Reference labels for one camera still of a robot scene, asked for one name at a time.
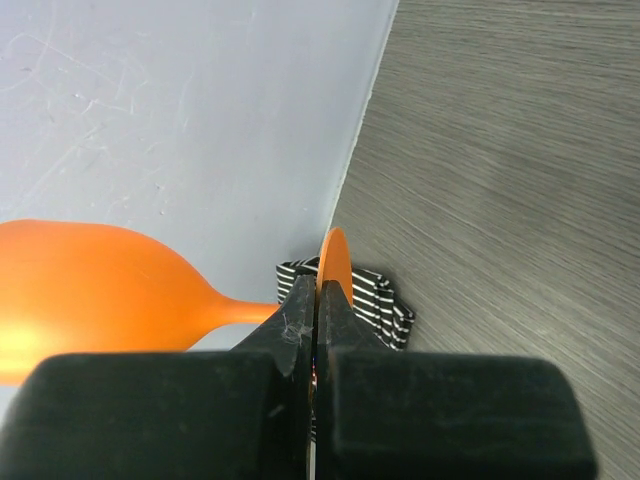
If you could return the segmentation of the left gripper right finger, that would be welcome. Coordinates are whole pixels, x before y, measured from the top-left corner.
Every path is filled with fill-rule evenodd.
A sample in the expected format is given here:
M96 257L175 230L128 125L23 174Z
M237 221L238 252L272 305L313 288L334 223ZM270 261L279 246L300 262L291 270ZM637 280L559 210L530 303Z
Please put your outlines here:
M594 479L574 391L531 357L398 352L340 285L318 300L319 479Z

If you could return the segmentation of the orange wine glass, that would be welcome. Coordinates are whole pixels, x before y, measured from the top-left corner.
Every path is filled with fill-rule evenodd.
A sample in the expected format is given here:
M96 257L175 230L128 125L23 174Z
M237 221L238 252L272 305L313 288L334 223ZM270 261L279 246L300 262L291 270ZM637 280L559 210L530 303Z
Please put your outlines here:
M275 304L225 296L163 243L121 227L1 225L1 381L67 353L186 351L210 332L262 324Z

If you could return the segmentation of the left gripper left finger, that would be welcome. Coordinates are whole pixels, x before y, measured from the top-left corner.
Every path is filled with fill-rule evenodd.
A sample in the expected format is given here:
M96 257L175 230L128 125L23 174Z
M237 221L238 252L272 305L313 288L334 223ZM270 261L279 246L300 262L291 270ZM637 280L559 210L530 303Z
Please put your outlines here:
M228 351L41 362L1 427L5 479L305 479L315 281Z

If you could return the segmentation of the striped black white cloth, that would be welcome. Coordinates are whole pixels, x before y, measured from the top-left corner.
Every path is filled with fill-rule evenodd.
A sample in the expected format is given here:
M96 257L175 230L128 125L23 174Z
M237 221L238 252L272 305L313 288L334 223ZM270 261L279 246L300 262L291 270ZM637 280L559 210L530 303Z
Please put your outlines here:
M284 301L298 276L316 276L319 262L320 258L316 256L278 264L278 302ZM353 267L352 283L356 317L369 325L386 347L396 351L406 350L415 312L399 298L392 282L381 273Z

